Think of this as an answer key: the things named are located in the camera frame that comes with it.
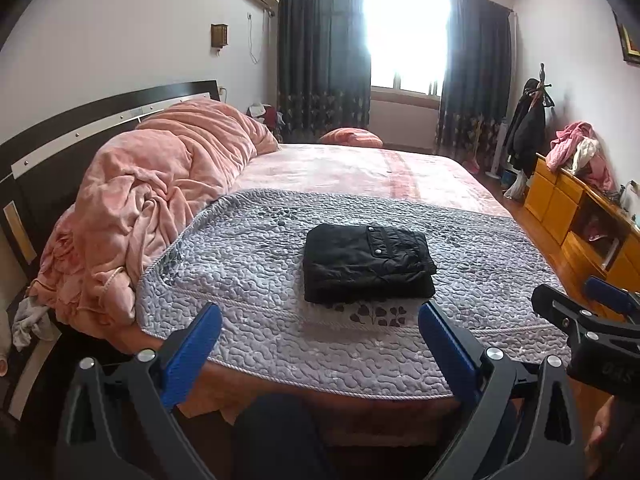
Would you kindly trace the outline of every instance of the window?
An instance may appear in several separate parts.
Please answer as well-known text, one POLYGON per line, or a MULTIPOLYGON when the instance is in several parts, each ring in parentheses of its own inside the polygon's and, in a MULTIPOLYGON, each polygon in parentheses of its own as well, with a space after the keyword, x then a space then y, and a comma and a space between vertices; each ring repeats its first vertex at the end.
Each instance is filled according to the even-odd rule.
POLYGON ((442 95, 449 0, 365 0, 371 85, 442 95))

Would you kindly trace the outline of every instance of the wooden dresser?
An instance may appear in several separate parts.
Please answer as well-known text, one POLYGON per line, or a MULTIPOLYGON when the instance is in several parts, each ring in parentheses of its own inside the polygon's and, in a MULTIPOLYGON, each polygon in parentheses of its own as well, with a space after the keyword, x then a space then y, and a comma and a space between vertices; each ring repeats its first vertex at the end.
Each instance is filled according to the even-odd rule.
POLYGON ((551 173, 544 156, 538 155, 525 208, 558 242, 581 282, 597 276, 627 290, 640 290, 640 230, 596 190, 567 170, 551 173), (607 250, 586 240, 587 225, 594 218, 619 240, 617 247, 607 250))

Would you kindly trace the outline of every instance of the gray quilted bedspread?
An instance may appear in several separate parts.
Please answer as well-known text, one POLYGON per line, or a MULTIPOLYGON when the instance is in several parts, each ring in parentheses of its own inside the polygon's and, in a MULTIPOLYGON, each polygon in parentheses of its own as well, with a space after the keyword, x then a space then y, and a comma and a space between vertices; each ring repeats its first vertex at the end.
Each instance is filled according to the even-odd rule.
POLYGON ((566 337, 530 305, 535 286, 561 285, 513 219, 365 196, 252 189, 220 198, 145 271, 139 324, 167 338, 213 301, 223 313, 216 363, 349 396, 449 396, 418 332, 422 299, 304 300, 305 235, 323 222, 425 233, 438 266, 434 299, 448 316, 511 358, 569 357, 566 337))

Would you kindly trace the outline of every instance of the pillow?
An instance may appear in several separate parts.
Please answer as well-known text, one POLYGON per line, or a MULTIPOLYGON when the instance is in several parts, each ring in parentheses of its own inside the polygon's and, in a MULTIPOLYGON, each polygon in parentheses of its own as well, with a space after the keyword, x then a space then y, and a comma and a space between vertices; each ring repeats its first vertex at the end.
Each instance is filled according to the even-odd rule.
POLYGON ((338 128, 320 137, 320 143, 359 148, 382 148, 380 137, 359 128, 338 128))

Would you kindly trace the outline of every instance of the curtain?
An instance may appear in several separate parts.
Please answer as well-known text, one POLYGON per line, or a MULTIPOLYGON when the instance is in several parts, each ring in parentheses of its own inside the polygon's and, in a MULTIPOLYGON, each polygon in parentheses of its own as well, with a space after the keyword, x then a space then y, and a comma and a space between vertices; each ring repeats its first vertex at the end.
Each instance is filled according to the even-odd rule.
POLYGON ((439 155, 488 170, 511 85, 510 10, 489 0, 450 0, 447 69, 436 131, 439 155))
POLYGON ((280 0, 278 110, 284 142, 369 125, 371 57, 364 0, 280 0))

